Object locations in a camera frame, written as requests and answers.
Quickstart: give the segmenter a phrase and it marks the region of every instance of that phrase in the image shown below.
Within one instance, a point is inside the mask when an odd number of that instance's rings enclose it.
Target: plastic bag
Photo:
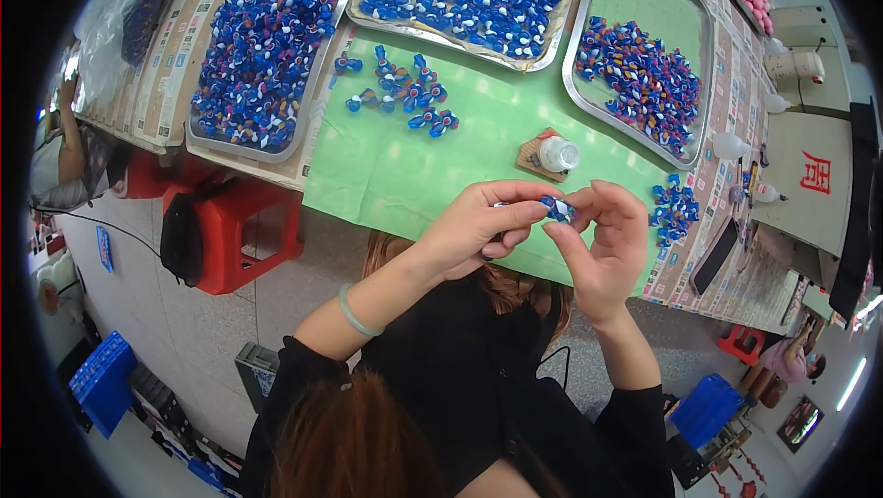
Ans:
[[[89,0],[73,26],[80,39],[83,101],[109,104],[129,64],[140,64],[150,45],[161,0]]]

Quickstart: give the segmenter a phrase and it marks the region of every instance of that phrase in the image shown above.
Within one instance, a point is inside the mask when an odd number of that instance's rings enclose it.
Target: red chinese character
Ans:
[[[800,187],[831,195],[831,161],[813,157],[805,151],[803,154],[812,162],[807,162],[804,165],[806,167],[806,176],[800,181]]]

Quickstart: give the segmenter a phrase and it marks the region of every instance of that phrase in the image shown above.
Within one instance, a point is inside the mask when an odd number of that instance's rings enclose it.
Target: black bag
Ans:
[[[187,287],[195,287],[202,279],[202,227],[193,205],[222,194],[238,181],[237,177],[232,177],[214,183],[215,174],[198,183],[190,194],[175,195],[162,216],[162,266],[175,275],[178,283],[183,280]]]

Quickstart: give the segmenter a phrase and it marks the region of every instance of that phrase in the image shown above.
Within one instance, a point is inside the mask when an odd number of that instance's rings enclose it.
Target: fluorescent light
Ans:
[[[840,402],[837,403],[837,412],[843,409],[843,405],[846,404],[846,401],[849,399],[849,395],[851,395],[852,390],[855,389],[855,383],[858,382],[858,378],[862,375],[862,370],[865,369],[865,364],[867,363],[867,359],[862,359],[862,361],[858,363],[858,368],[855,369],[855,374],[853,374],[852,376],[852,381],[849,382],[849,386],[846,387],[846,392],[843,394]]]
[[[877,297],[874,300],[872,300],[870,303],[868,303],[868,305],[865,308],[858,311],[858,314],[855,315],[855,317],[859,320],[863,319],[865,316],[868,315],[868,313],[871,310],[873,310],[874,308],[877,308],[877,305],[879,305],[881,302],[883,302],[883,295],[877,295]]]

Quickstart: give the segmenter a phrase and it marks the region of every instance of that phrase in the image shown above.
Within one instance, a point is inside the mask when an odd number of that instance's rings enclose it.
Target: woman's left hand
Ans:
[[[496,180],[469,185],[409,251],[431,274],[457,280],[486,260],[502,259],[531,233],[531,224],[546,217],[538,200],[563,194],[548,183]],[[494,206],[505,201],[510,205]],[[502,240],[494,237],[502,233]]]

